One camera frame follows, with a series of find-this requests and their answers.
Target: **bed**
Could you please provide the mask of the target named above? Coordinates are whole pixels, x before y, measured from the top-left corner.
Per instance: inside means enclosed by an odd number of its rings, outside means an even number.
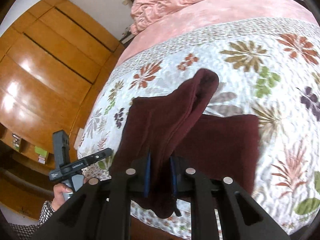
[[[320,207],[320,28],[292,0],[202,0],[140,32],[121,55],[84,129],[78,158],[106,147],[114,154],[136,97],[165,96],[200,68],[220,83],[204,114],[255,114],[260,158],[252,197],[288,233],[310,224]],[[113,156],[84,170],[109,179]],[[190,204],[159,219],[131,203],[131,215],[191,239]]]

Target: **hand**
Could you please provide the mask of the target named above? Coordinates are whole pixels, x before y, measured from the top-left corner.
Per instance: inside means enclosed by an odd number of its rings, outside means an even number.
[[[54,211],[57,211],[59,207],[65,203],[63,193],[71,193],[72,190],[67,185],[63,183],[59,183],[57,185],[54,185],[53,187],[53,193],[54,193],[54,199],[52,200],[52,208]]]

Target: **checkered sleeve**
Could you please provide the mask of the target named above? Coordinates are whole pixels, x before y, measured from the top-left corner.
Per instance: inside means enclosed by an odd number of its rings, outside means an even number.
[[[14,225],[10,224],[13,231],[16,232],[16,234],[19,236],[21,240],[29,240],[32,236],[32,234],[40,227],[42,226],[48,219],[49,217],[52,216],[54,213],[54,210],[51,206],[50,201],[44,202],[39,218],[39,222],[37,225],[30,225],[30,226],[23,226],[23,225]]]

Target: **wooden wardrobe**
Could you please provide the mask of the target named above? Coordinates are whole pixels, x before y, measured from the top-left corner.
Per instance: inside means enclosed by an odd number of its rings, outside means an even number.
[[[23,139],[6,161],[16,170],[37,172],[33,177],[47,176],[54,168],[52,133],[61,129],[70,138],[71,161],[76,160],[73,144],[79,128],[84,128],[123,50],[114,36],[68,0],[41,0],[23,13],[0,37],[0,140],[12,147],[12,133]],[[50,153],[46,164],[37,162],[35,146]],[[27,171],[15,175],[36,183]],[[9,187],[0,173],[0,202],[20,212],[22,204],[10,202],[4,185]],[[27,213],[36,217],[35,210]]]

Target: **maroon cloth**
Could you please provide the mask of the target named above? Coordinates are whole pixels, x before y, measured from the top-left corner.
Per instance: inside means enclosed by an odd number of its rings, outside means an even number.
[[[216,73],[200,69],[170,95],[135,98],[129,110],[111,176],[151,152],[149,197],[136,200],[160,218],[176,207],[171,194],[169,157],[184,157],[212,179],[230,176],[252,192],[258,158],[258,118],[202,114],[219,84]]]

